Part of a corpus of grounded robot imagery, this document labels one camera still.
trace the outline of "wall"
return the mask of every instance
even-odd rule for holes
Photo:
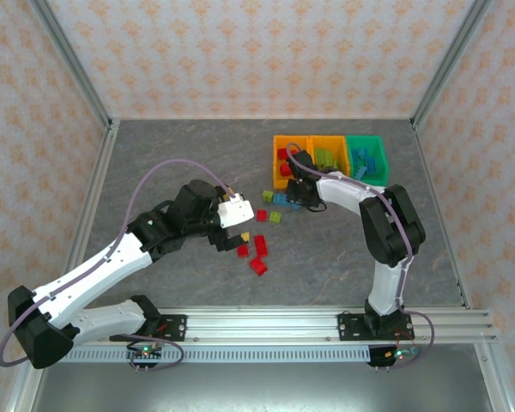
[[[409,118],[472,3],[51,0],[123,118]]]
[[[63,268],[101,136],[29,2],[0,1],[0,339],[8,292]],[[0,411],[15,374],[0,367]]]
[[[494,309],[515,366],[515,0],[476,37],[419,135],[473,303]]]

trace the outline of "gray floor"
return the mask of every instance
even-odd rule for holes
[[[218,253],[206,239],[130,276],[95,304],[116,304],[146,294],[157,306],[178,305],[348,305],[361,306],[373,281],[360,219],[333,205],[321,214],[264,204],[272,188],[273,135],[375,134],[383,137],[390,184],[410,194],[427,241],[409,272],[404,294],[410,306],[460,305],[454,270],[443,240],[410,124],[406,120],[132,120],[122,121],[94,220],[87,257],[118,233],[137,181],[164,159],[185,157],[214,170],[254,209],[282,212],[280,225],[255,221],[232,233],[263,233],[269,270],[254,275],[236,251]],[[132,218],[172,199],[191,179],[207,179],[194,167],[157,172],[143,187]]]
[[[473,345],[435,346],[421,363],[374,373],[364,363],[182,364],[134,374],[121,364],[44,371],[33,412],[488,412]]]

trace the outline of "enclosure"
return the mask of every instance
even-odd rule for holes
[[[264,202],[274,136],[381,136],[385,186],[427,234],[404,289],[437,335],[419,365],[373,373],[368,341],[339,352],[336,316],[362,311],[374,260],[346,209]],[[149,380],[93,342],[0,367],[0,410],[515,410],[515,0],[0,0],[0,340],[8,293],[102,250],[172,158],[282,212],[233,229],[266,236],[267,272],[188,239],[91,307],[145,294],[188,316],[202,361]],[[206,178],[161,169],[132,217]]]

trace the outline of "gray marble surface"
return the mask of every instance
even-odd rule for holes
[[[210,167],[254,210],[282,212],[280,225],[250,221],[231,230],[262,233],[269,270],[256,276],[236,251],[217,252],[206,238],[123,280],[95,304],[119,303],[146,294],[157,306],[348,305],[361,306],[373,282],[373,259],[360,219],[331,205],[325,213],[291,210],[262,201],[272,188],[273,135],[381,135],[391,175],[403,185],[421,218],[427,240],[409,272],[404,293],[410,306],[462,303],[431,191],[406,120],[123,120],[120,123],[86,257],[118,233],[139,179],[164,159],[185,157]],[[190,166],[165,167],[136,200],[132,218],[173,199],[191,179],[208,177]]]

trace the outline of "red block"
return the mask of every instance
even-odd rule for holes
[[[297,150],[292,150],[292,155],[295,155],[296,153],[298,153]],[[279,148],[276,151],[276,158],[279,161],[285,161],[288,158],[288,151],[285,148]]]
[[[281,164],[281,176],[292,176],[292,171],[288,163]]]
[[[264,258],[269,255],[267,251],[267,244],[265,243],[265,236],[259,234],[254,236],[254,245],[256,246],[256,253],[258,258]]]
[[[267,210],[258,210],[256,212],[257,221],[267,221]]]
[[[239,258],[248,258],[250,256],[250,248],[248,248],[248,244],[237,247],[237,253]]]
[[[261,276],[263,273],[267,271],[267,266],[265,266],[264,262],[260,257],[255,257],[250,261],[250,267],[254,272],[257,273],[258,276]]]

